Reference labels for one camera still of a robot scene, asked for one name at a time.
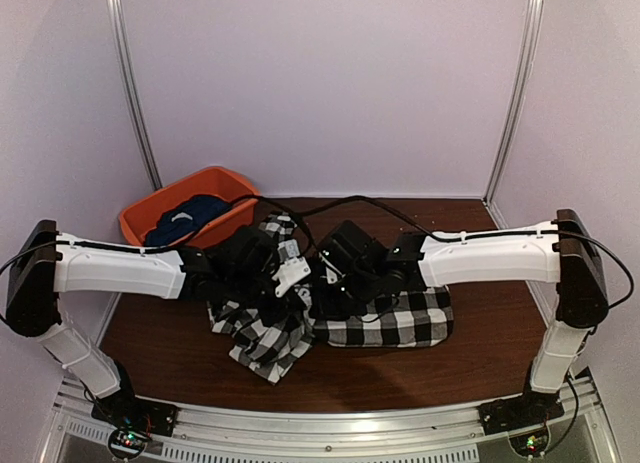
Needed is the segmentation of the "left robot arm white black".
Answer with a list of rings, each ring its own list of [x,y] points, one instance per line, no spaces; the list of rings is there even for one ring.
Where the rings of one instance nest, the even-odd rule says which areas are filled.
[[[37,340],[61,366],[104,400],[123,427],[137,425],[144,407],[134,398],[125,370],[102,353],[59,309],[62,293],[98,291],[165,300],[283,302],[311,273],[301,256],[255,228],[242,227],[207,249],[186,244],[137,247],[85,240],[40,221],[4,270],[9,273],[4,323]]]

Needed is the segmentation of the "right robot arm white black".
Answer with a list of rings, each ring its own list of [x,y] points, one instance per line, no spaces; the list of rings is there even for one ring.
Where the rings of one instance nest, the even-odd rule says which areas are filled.
[[[403,232],[390,246],[347,220],[319,244],[312,280],[313,316],[363,315],[378,297],[475,282],[536,281],[556,286],[558,303],[529,371],[528,390],[513,402],[519,423],[551,407],[589,330],[608,315],[601,256],[572,210],[529,227],[485,232]]]

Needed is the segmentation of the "black white checkered shirt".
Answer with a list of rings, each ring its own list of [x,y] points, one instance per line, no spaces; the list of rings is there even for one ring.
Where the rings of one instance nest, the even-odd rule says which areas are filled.
[[[257,227],[278,243],[287,256],[301,256],[293,236],[297,224],[285,212],[269,214]],[[294,290],[305,309],[274,326],[259,318],[257,303],[227,301],[208,303],[211,330],[227,334],[234,345],[230,357],[271,384],[278,383],[316,342],[338,348],[420,348],[445,341],[452,333],[454,316],[447,287],[404,291],[397,296],[378,297],[363,315],[345,321],[312,318],[312,280],[319,261],[306,259],[311,273]]]

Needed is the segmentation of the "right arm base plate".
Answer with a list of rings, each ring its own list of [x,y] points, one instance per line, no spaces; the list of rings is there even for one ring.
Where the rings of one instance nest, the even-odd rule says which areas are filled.
[[[485,435],[542,425],[564,415],[558,394],[538,392],[483,403],[477,410]]]

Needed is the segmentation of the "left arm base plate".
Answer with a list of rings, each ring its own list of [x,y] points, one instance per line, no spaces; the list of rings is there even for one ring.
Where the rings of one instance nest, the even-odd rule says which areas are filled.
[[[116,401],[113,398],[97,399],[93,403],[91,417],[111,424],[115,428],[131,430],[144,436],[173,435],[178,407],[144,398]]]

